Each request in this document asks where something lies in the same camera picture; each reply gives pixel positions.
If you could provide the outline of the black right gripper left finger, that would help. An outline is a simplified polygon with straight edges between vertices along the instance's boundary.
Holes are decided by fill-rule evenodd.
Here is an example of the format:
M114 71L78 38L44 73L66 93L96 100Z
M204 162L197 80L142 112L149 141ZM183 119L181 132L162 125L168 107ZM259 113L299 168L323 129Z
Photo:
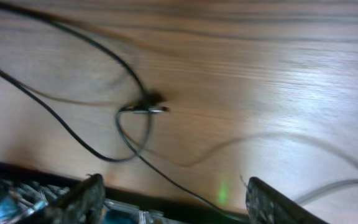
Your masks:
M20 224L98 224L102 218L103 176L94 174L45 208L20 220Z

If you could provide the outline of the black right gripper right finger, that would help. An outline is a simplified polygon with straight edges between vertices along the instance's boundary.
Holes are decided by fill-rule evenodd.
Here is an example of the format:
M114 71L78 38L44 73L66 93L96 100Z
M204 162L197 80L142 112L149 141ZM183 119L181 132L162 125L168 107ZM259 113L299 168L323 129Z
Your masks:
M251 224L327 224L257 177L248 181L246 207Z

